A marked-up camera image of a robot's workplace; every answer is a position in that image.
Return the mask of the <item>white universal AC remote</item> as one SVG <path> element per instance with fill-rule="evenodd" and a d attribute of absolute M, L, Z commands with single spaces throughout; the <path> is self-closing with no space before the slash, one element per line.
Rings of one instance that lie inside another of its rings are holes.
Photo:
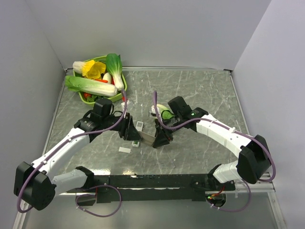
<path fill-rule="evenodd" d="M 140 131 L 140 136 L 142 137 L 141 143 L 147 145 L 147 146 L 153 146 L 155 142 L 155 137 L 152 135 L 149 135 L 145 132 Z"/>

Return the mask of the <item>white battery cover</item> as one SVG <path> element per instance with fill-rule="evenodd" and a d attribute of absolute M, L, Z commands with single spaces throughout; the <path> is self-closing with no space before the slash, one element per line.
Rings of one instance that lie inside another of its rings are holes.
<path fill-rule="evenodd" d="M 119 147 L 119 152 L 129 154 L 131 152 L 131 149 L 130 148 L 125 148 L 125 147 Z"/>

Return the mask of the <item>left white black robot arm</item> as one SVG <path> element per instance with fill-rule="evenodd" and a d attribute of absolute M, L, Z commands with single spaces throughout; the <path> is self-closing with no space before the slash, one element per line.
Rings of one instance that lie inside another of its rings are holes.
<path fill-rule="evenodd" d="M 13 190 L 18 198 L 18 212 L 27 212 L 21 208 L 21 201 L 28 203 L 30 208 L 42 210 L 61 193 L 76 188 L 84 192 L 92 190 L 95 175 L 89 169 L 80 166 L 66 174 L 57 175 L 57 172 L 74 154 L 106 131 L 118 132 L 126 141 L 142 140 L 127 112 L 128 106 L 129 102 L 125 100 L 120 116 L 116 116 L 112 101 L 99 99 L 50 151 L 32 163 L 19 164 Z"/>

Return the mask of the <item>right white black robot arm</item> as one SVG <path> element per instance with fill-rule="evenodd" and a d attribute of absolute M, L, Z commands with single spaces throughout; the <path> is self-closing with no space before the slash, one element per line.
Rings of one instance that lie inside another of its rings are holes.
<path fill-rule="evenodd" d="M 208 178 L 211 189 L 219 190 L 226 182 L 233 180 L 242 179 L 250 184 L 264 181 L 262 175 L 269 168 L 272 169 L 272 175 L 267 181 L 271 182 L 275 178 L 275 164 L 264 137 L 243 134 L 221 123 L 202 108 L 191 109 L 181 96 L 172 99 L 168 105 L 172 117 L 164 119 L 157 108 L 157 94 L 153 95 L 156 114 L 154 148 L 169 144 L 174 132 L 187 128 L 211 138 L 237 158 L 234 162 L 217 165 L 211 170 L 212 175 Z"/>

